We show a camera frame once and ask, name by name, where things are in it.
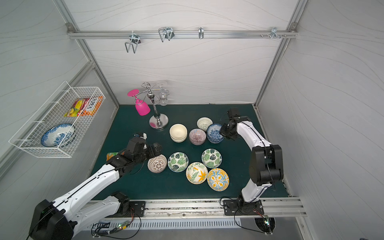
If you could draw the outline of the white lattice bowl front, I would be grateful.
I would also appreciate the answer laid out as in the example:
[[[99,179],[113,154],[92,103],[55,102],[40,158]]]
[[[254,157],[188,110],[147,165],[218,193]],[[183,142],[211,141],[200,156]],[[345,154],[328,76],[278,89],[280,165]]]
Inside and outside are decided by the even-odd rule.
[[[164,155],[159,155],[157,157],[151,158],[148,160],[148,169],[150,172],[158,174],[165,170],[167,167],[167,158]]]

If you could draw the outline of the green leaf bowl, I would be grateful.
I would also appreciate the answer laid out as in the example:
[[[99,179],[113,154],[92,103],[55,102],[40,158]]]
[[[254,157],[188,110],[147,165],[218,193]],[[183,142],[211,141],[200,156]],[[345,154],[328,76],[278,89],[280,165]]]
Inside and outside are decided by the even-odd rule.
[[[221,153],[216,149],[204,150],[201,159],[203,164],[209,169],[218,168],[223,161]]]
[[[176,152],[168,158],[168,167],[174,173],[180,173],[187,169],[189,158],[185,153]]]

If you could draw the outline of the cream bowl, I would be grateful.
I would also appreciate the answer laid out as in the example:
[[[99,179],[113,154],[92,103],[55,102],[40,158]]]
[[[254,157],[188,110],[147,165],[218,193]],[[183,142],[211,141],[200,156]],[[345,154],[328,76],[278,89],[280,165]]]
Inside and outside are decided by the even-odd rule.
[[[187,133],[187,128],[182,124],[174,124],[170,128],[170,136],[174,139],[183,139]]]
[[[187,135],[183,136],[182,138],[174,138],[172,135],[170,135],[170,137],[171,137],[172,141],[174,141],[176,143],[181,143],[181,142],[186,140]]]

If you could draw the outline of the pink striped bowl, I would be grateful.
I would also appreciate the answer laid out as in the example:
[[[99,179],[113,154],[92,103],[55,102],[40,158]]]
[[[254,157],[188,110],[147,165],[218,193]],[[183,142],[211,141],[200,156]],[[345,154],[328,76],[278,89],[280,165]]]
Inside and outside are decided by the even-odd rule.
[[[190,140],[190,142],[193,145],[200,146],[200,145],[202,145],[205,142],[205,140],[203,140],[203,141],[193,141],[193,140]]]
[[[206,132],[201,129],[193,129],[189,133],[189,139],[193,141],[203,141],[206,137]]]

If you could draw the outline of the blue patterned bowl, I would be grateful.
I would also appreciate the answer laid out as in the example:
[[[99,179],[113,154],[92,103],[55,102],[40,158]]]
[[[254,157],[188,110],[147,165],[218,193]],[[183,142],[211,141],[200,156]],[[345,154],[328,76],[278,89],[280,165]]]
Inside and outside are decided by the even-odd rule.
[[[207,136],[207,139],[208,139],[209,142],[212,143],[212,144],[219,144],[219,143],[221,143],[221,142],[224,140],[223,137],[221,137],[221,138],[211,138],[211,137],[209,137],[209,136]]]

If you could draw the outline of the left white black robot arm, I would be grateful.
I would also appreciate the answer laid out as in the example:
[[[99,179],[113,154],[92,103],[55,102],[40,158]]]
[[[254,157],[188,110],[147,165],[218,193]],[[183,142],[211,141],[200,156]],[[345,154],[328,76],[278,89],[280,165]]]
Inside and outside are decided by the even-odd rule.
[[[110,158],[95,174],[53,201],[43,200],[34,210],[29,237],[33,240],[70,240],[84,228],[105,217],[132,217],[134,208],[122,192],[90,206],[85,205],[102,190],[116,182],[140,163],[160,156],[162,146],[147,145],[140,138],[130,140],[127,148]]]

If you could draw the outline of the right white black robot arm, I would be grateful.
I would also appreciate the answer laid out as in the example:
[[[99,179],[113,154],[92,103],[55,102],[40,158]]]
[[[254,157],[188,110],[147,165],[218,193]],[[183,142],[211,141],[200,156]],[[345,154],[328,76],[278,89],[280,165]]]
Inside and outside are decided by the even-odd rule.
[[[257,202],[268,188],[283,179],[282,148],[267,141],[248,117],[229,118],[229,122],[221,127],[220,134],[232,140],[240,136],[251,150],[250,180],[241,191],[243,202]]]

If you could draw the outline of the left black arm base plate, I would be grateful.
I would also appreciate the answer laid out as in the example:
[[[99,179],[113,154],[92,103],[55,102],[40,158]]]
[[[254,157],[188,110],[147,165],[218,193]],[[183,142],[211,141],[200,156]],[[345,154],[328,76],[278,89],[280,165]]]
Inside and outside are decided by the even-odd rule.
[[[138,215],[139,217],[143,217],[145,209],[146,209],[145,201],[127,201],[121,204],[118,213],[121,217],[132,218],[135,215]]]

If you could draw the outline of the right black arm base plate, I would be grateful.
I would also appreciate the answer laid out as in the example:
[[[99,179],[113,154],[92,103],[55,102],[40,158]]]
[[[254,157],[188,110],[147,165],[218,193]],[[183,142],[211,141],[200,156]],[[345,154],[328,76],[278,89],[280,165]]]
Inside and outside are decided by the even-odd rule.
[[[265,214],[261,200],[252,203],[238,200],[223,200],[225,216],[262,216]]]

